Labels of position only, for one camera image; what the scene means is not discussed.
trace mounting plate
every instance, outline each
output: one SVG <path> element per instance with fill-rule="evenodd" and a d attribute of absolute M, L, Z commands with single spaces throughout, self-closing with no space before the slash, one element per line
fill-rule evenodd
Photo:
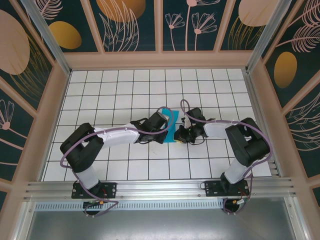
<path fill-rule="evenodd" d="M 205 188 L 205 195 L 207 197 L 228 197 L 228 196 L 241 196 L 241 191 L 249 195 L 249 187 L 246 180 L 241 180 L 236 184 L 230 185 L 229 191 L 225 193 L 219 180 L 203 182 Z"/>
<path fill-rule="evenodd" d="M 101 182 L 99 192 L 95 195 L 102 199 L 114 199 L 117 193 L 117 183 L 116 182 Z M 72 199 L 92 199 L 92 197 L 87 194 L 80 183 L 75 182 L 73 184 Z"/>

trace blue cloth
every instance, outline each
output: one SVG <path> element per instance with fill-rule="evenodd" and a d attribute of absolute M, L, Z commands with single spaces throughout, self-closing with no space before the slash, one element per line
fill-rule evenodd
<path fill-rule="evenodd" d="M 176 141 L 174 140 L 174 135 L 176 132 L 176 122 L 178 120 L 178 116 L 179 116 L 179 111 L 173 110 L 173 123 L 171 125 L 171 127 L 168 129 L 168 134 L 166 135 L 166 138 L 164 140 L 165 143 L 175 143 Z M 171 120 L 171 113 L 168 109 L 163 108 L 162 109 L 162 114 L 166 115 L 170 118 L 168 125 L 170 124 Z"/>

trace white grid mat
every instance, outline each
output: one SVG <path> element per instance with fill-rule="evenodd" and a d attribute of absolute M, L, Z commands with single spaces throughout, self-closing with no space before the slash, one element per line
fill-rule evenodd
<path fill-rule="evenodd" d="M 73 71 L 60 112 L 43 181 L 74 181 L 60 167 L 61 143 L 82 123 L 107 128 L 151 116 L 158 107 L 179 111 L 180 100 L 202 109 L 206 119 L 255 120 L 241 69 Z M 103 149 L 93 163 L 100 180 L 219 178 L 233 161 L 228 140 L 209 137 L 201 145 L 123 144 Z M 271 176 L 267 162 L 255 177 Z"/>

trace metal floor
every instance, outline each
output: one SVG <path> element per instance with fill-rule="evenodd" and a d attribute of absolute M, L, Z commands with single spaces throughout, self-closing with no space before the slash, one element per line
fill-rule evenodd
<path fill-rule="evenodd" d="M 239 215 L 221 209 L 35 212 L 28 240 L 294 240 L 283 198 L 252 199 Z"/>

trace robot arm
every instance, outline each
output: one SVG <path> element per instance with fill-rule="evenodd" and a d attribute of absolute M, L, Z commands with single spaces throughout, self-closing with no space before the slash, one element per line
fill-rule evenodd
<path fill-rule="evenodd" d="M 159 132 L 163 127 L 168 126 L 168 118 L 160 112 L 155 112 L 149 119 L 143 118 L 122 126 L 123 128 L 138 129 L 144 132 Z M 108 128 L 94 128 L 89 123 L 83 123 L 75 132 L 68 137 L 60 146 L 65 154 L 76 142 L 83 137 L 106 130 Z M 83 186 L 92 194 L 100 191 L 100 181 L 92 167 L 97 155 L 103 148 L 120 144 L 137 144 L 156 141 L 162 144 L 167 136 L 167 131 L 161 134 L 148 135 L 130 129 L 114 130 L 94 135 L 86 140 L 87 145 L 77 145 L 67 156 L 66 160 L 76 173 Z"/>
<path fill-rule="evenodd" d="M 206 120 L 199 108 L 191 109 L 187 114 L 199 120 Z M 182 122 L 184 126 L 181 125 L 174 134 L 176 141 L 195 143 L 195 139 L 199 136 L 218 137 L 230 141 L 235 158 L 231 166 L 220 177 L 220 184 L 225 194 L 228 194 L 233 185 L 245 178 L 244 174 L 253 163 L 270 152 L 269 145 L 262 136 L 249 127 L 232 123 L 202 123 L 187 116 L 182 119 Z M 245 118 L 241 122 L 259 129 L 252 118 Z"/>

